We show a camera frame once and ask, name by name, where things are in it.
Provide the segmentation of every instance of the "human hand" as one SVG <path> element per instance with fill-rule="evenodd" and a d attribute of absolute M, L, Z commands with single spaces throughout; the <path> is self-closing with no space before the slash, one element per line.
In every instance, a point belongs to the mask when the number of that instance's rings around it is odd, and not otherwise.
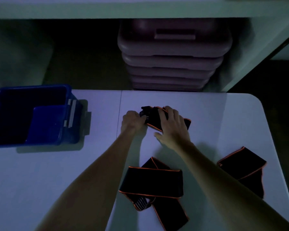
<path fill-rule="evenodd" d="M 139 116 L 139 113 L 136 111 L 128 111 L 122 120 L 121 133 L 123 131 L 131 131 L 133 134 L 136 133 L 140 128 L 145 124 L 147 116 Z"/>
<path fill-rule="evenodd" d="M 166 119 L 164 111 L 158 109 L 163 134 L 161 135 L 156 132 L 154 133 L 154 136 L 168 148 L 176 150 L 180 142 L 190 142 L 189 133 L 184 123 L 184 119 L 179 115 L 179 112 L 169 106 L 166 106 L 166 110 L 168 112 L 168 120 Z"/>

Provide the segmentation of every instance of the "person's right hand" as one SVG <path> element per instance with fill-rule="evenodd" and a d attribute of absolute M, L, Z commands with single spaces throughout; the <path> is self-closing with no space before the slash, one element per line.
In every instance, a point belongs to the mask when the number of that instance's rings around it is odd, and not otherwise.
<path fill-rule="evenodd" d="M 166 106 L 168 112 L 168 120 L 166 119 L 164 111 L 158 109 L 158 113 L 161 119 L 161 126 L 163 134 L 156 132 L 154 136 L 170 149 L 176 150 L 180 142 L 190 142 L 189 133 L 184 123 L 184 119 L 179 115 L 179 112 Z"/>

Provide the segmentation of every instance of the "person's left hand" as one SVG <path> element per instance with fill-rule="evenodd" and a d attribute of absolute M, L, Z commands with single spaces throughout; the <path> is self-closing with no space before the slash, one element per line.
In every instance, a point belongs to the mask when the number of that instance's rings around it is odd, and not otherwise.
<path fill-rule="evenodd" d="M 145 124 L 147 116 L 139 116 L 139 113 L 136 111 L 128 111 L 123 116 L 123 121 L 121 125 L 121 133 L 126 130 L 130 130 L 133 133 L 136 133 L 140 128 Z"/>

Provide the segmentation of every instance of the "forearm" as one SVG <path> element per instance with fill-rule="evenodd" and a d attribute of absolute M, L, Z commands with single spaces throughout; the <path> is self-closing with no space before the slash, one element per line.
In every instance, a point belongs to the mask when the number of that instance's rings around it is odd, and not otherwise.
<path fill-rule="evenodd" d="M 105 230 L 135 131 L 127 129 L 63 192 L 37 230 Z"/>
<path fill-rule="evenodd" d="M 188 141 L 175 151 L 231 230 L 289 230 L 289 222 L 266 202 L 218 168 Z"/>

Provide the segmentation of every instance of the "person's left arm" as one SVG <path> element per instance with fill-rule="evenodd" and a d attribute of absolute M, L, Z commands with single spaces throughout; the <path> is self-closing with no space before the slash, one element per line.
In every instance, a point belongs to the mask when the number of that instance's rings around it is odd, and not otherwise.
<path fill-rule="evenodd" d="M 116 199 L 127 153 L 146 116 L 135 111 L 123 116 L 121 134 L 62 193 L 36 231 L 104 231 Z"/>

